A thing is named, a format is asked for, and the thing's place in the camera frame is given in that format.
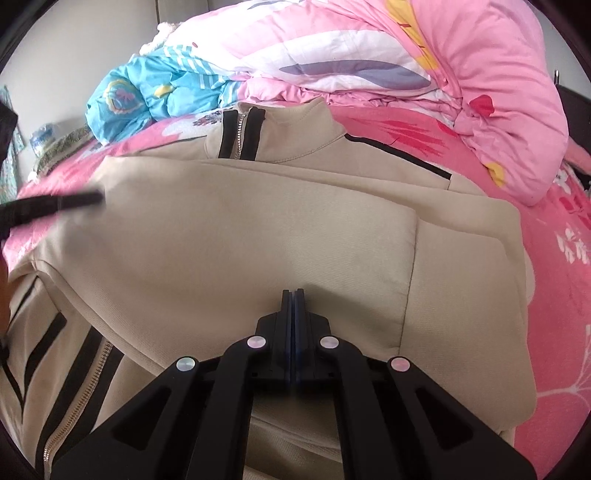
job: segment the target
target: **zipper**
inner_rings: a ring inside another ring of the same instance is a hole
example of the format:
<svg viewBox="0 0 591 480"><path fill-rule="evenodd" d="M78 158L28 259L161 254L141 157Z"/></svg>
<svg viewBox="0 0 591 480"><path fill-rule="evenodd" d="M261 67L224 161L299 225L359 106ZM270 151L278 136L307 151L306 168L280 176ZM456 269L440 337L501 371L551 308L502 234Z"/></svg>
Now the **zipper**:
<svg viewBox="0 0 591 480"><path fill-rule="evenodd" d="M74 428L74 425L76 425L76 422L78 421L80 415L84 411L86 404L90 400L90 397L92 396L92 393L96 388L96 384L99 382L100 374L102 373L103 368L105 367L105 363L109 358L109 354L111 353L112 349L113 344L106 340L99 354L99 362L90 378L90 383L88 383L88 385L82 392L82 395L76 403L75 408L70 413L70 416L67 418L65 422L62 422L61 428L58 428L51 435L51 437L49 437L46 446L43 449L43 465L45 467L46 476L49 475L51 468L50 459L53 457L53 454L57 450L57 447L61 445L62 441L68 436L72 428Z"/></svg>
<svg viewBox="0 0 591 480"><path fill-rule="evenodd" d="M242 144L244 142L243 139L243 131L244 131L244 122L246 121L246 117L248 116L247 113L241 113L238 117L238 131L236 133L236 139L238 140L238 146L236 148L236 154L234 155L235 160L240 159L240 155L242 155Z"/></svg>

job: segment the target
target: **folded clothing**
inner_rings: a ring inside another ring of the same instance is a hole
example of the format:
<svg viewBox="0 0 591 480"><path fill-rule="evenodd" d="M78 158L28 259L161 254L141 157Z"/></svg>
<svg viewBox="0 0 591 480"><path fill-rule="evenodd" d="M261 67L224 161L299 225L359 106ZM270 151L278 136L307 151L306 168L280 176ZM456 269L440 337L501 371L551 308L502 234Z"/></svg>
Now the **folded clothing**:
<svg viewBox="0 0 591 480"><path fill-rule="evenodd" d="M49 175L62 161L76 153L92 139L94 139L94 135L88 125L85 125L55 140L44 150L33 166L29 181Z"/></svg>

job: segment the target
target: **black stripe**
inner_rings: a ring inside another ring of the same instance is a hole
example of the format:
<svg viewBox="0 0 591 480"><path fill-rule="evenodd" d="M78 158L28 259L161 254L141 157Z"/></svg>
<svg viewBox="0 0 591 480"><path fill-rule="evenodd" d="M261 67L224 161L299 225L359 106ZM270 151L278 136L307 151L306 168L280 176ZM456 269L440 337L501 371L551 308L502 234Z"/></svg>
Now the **black stripe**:
<svg viewBox="0 0 591 480"><path fill-rule="evenodd" d="M66 317L64 317L61 313L58 313L49 325L49 328L43 335L43 338L39 340L39 343L35 345L31 355L29 355L29 358L27 359L27 365L25 367L25 400L27 399L27 391L29 390L29 385L31 384L31 379L33 378L35 370L37 370L37 367L39 367L41 360L43 360L43 357L45 357L47 351L53 345L53 342L56 341L57 336L64 329L66 323Z"/></svg>
<svg viewBox="0 0 591 480"><path fill-rule="evenodd" d="M35 470L37 470L40 475L44 474L43 449L51 434L55 432L56 428L59 427L61 421L66 416L70 405L76 398L80 387L83 385L84 380L95 361L102 339L103 336L91 327L90 332L86 335L86 339L78 351L78 355L76 355L74 363L72 363L72 367L61 387L57 400L49 412L49 416L41 430L41 435L37 443L37 451L35 452Z"/></svg>
<svg viewBox="0 0 591 480"><path fill-rule="evenodd" d="M226 110L222 115L222 144L218 158L230 158L238 134L238 111Z"/></svg>
<svg viewBox="0 0 591 480"><path fill-rule="evenodd" d="M33 289L35 288L35 283L37 283L37 280L39 280L39 277L35 277L35 279L33 280L33 283L31 283L31 286L27 289L27 291L25 292L25 294L21 298L21 302L18 304L17 311L14 312L14 315L12 315L12 318L10 319L10 323L8 324L9 326L12 323L12 321L17 317L18 312L21 311L21 308L23 307L25 302L29 299L29 297L31 296L31 293L33 293Z"/></svg>
<svg viewBox="0 0 591 480"><path fill-rule="evenodd" d="M54 462L67 454L74 446L92 432L122 358L123 354L113 347L105 362L103 371L100 373L100 378L96 384L95 390L92 392L90 400L84 408L84 412L80 415L80 418L76 422L76 426L74 426L70 434L64 440L64 443L61 444L60 449L56 452L56 455L53 458Z"/></svg>
<svg viewBox="0 0 591 480"><path fill-rule="evenodd" d="M439 175L440 177L443 177L446 180L450 180L452 177L452 174L448 171L442 170L441 168L436 167L435 165L432 165L424 160L421 160L411 155L410 153L407 153L403 150L399 150L394 147L390 147L390 145L386 145L376 140L372 140L371 138L352 137L349 134L345 134L345 138L349 141L365 143L372 147L379 148L380 150L385 151L386 153L389 153L391 155L396 155L397 157L403 158L404 160L407 160L410 163L415 164L417 167L425 168L426 170L433 172L434 174Z"/></svg>
<svg viewBox="0 0 591 480"><path fill-rule="evenodd" d="M262 108L255 106L248 112L240 160L255 161L258 145L261 141L261 128L262 123L265 121L265 113Z"/></svg>
<svg viewBox="0 0 591 480"><path fill-rule="evenodd" d="M21 409L22 409L25 402L22 399L21 388L18 386L17 379L14 378L14 375L10 371L10 368L8 368L8 360L4 359L4 360L1 360L0 362L2 363L2 369L4 370L4 374L6 375L6 378L8 379L8 382L10 383L10 386L12 387L12 391L17 396L18 402L20 403Z"/></svg>

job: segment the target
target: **pink bedsheet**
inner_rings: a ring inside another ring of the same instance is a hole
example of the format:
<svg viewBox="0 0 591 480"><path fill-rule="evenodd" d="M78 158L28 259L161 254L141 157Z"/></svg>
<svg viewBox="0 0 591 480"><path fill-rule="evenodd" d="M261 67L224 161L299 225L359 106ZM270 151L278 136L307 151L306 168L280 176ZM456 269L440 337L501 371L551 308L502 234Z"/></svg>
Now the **pink bedsheet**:
<svg viewBox="0 0 591 480"><path fill-rule="evenodd" d="M543 478L562 457L590 411L591 403L591 203L570 167L562 165L545 198L525 207L492 181L459 136L437 120L398 108L331 107L355 136L369 137L418 158L450 168L488 195L521 212L525 248L535 274L529 305L528 344L538 390L531 420L517 428L516 448ZM169 119L119 144L93 143L19 197L79 190L106 155L125 155L203 133L214 116ZM53 219L12 231L4 254L10 268L46 234Z"/></svg>

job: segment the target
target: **wall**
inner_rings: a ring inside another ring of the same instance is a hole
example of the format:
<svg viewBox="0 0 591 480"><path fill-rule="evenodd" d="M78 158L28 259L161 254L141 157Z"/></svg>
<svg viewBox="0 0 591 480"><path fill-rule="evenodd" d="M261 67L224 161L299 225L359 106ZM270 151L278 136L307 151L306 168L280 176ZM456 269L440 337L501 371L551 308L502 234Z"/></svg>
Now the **wall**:
<svg viewBox="0 0 591 480"><path fill-rule="evenodd" d="M591 98L591 82L570 47L550 20L537 8L531 4L529 6L542 25L546 43L546 62L551 77L554 78L554 71L559 70L561 85Z"/></svg>
<svg viewBox="0 0 591 480"><path fill-rule="evenodd" d="M63 126L64 133L81 126L96 86L152 40L156 25L154 0L59 0L0 73L23 137L46 122ZM19 162L26 180L35 162L30 147Z"/></svg>

